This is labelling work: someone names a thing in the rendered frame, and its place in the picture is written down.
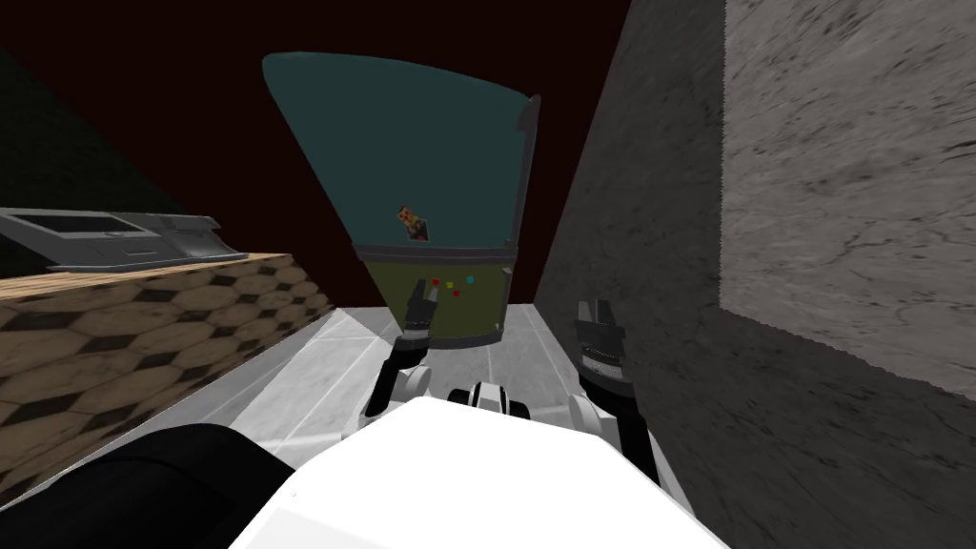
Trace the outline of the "olive refrigerator door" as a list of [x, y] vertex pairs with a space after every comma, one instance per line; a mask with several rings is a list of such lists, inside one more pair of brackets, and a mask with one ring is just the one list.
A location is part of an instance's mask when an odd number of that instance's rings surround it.
[[516, 248], [359, 246], [356, 255], [400, 328], [416, 283], [424, 279], [430, 290], [438, 287], [430, 329], [433, 349], [466, 349], [501, 340]]

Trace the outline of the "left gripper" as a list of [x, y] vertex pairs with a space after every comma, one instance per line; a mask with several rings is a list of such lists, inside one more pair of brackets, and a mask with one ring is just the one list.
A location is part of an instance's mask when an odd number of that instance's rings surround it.
[[425, 297], [425, 280], [419, 279], [411, 292], [411, 300], [405, 316], [402, 338], [415, 340], [429, 338], [430, 327], [437, 310], [438, 291]]

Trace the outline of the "teal refrigerator door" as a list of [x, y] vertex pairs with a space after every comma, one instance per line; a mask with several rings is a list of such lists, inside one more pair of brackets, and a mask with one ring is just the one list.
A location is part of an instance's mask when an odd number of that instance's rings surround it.
[[391, 58], [279, 52], [263, 77], [357, 246], [410, 247], [397, 213], [426, 221], [423, 248], [517, 242], [532, 167], [516, 128], [529, 97]]

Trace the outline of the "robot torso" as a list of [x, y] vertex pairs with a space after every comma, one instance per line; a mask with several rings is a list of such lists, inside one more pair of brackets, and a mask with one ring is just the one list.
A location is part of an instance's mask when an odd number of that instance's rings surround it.
[[649, 433], [661, 483], [617, 420], [573, 395], [570, 428], [419, 396], [364, 429], [280, 443], [301, 459], [230, 549], [729, 549]]

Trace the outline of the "two-tone refrigerator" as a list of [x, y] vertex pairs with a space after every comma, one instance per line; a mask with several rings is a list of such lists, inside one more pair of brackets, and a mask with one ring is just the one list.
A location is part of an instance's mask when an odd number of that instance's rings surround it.
[[540, 97], [392, 58], [277, 52], [263, 76], [396, 321], [437, 288], [435, 349], [503, 335]]

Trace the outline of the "grey microwave oven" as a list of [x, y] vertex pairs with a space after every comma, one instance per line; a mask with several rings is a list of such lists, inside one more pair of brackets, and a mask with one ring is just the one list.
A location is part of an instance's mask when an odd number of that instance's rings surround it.
[[131, 273], [249, 258], [208, 216], [0, 208], [0, 234], [44, 256], [54, 272]]

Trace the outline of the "hexagon patterned kitchen counter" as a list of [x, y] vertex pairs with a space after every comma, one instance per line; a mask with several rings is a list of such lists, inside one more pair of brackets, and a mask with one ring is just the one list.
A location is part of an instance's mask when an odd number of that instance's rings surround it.
[[284, 254], [0, 280], [0, 507], [333, 308]]

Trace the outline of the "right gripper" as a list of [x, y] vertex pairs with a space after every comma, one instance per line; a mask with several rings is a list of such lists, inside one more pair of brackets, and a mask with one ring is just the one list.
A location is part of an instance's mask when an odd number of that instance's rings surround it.
[[622, 367], [626, 332], [616, 322], [610, 302], [605, 299], [596, 302], [594, 320], [592, 303], [579, 301], [574, 326], [580, 347], [574, 365], [580, 380], [593, 384], [628, 384], [629, 378]]

